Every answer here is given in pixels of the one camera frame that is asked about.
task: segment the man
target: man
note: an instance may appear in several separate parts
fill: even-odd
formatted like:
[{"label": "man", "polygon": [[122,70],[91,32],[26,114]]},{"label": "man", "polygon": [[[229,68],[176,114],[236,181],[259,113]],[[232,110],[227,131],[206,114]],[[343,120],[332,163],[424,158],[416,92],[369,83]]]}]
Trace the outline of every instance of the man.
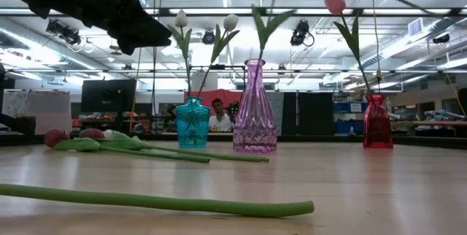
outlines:
[{"label": "man", "polygon": [[214,108],[216,115],[209,118],[209,130],[212,132],[232,132],[232,122],[229,116],[224,113],[222,100],[212,100],[212,108]]}]

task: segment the vase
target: vase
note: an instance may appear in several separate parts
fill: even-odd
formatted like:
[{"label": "vase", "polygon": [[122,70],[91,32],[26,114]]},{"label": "vase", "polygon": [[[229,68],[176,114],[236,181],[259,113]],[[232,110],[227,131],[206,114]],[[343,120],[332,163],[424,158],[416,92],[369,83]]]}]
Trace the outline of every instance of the vase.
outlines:
[{"label": "vase", "polygon": [[368,107],[365,111],[363,147],[393,148],[391,122],[383,107],[384,96],[366,96]]},{"label": "vase", "polygon": [[277,148],[276,126],[263,85],[265,63],[261,60],[258,64],[255,59],[245,61],[248,67],[247,88],[233,131],[233,149],[239,153],[271,153]]},{"label": "vase", "polygon": [[177,107],[179,147],[206,147],[209,132],[209,116],[209,108],[201,105],[201,98],[199,97],[187,97],[187,104]]}]

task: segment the teal glass vase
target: teal glass vase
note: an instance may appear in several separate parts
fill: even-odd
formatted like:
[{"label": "teal glass vase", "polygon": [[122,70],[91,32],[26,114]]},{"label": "teal glass vase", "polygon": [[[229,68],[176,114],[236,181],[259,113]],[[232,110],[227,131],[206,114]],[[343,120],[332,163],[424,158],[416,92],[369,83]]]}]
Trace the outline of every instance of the teal glass vase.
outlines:
[{"label": "teal glass vase", "polygon": [[177,134],[180,148],[206,147],[210,114],[209,108],[201,105],[199,97],[187,97],[187,104],[177,107]]}]

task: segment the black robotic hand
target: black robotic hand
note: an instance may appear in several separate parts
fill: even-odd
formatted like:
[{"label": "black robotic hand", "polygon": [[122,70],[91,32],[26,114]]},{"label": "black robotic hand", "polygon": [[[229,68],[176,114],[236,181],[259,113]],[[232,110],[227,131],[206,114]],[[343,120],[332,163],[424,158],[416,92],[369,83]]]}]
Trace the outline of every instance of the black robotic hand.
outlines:
[{"label": "black robotic hand", "polygon": [[123,53],[137,47],[170,45],[171,32],[142,8],[139,0],[22,0],[29,9],[47,18],[54,9],[81,20],[88,28],[97,26],[115,38]]}]

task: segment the table surface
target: table surface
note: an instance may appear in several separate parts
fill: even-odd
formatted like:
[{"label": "table surface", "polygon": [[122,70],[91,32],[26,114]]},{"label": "table surface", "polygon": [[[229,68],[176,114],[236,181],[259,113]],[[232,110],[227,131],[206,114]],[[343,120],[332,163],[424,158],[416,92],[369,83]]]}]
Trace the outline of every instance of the table surface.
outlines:
[{"label": "table surface", "polygon": [[[158,143],[175,147],[176,142]],[[209,151],[230,153],[231,143]],[[70,204],[0,196],[6,235],[465,234],[467,153],[396,145],[279,143],[270,163],[166,161],[44,146],[0,148],[0,182],[174,198],[293,202],[282,219]]]}]

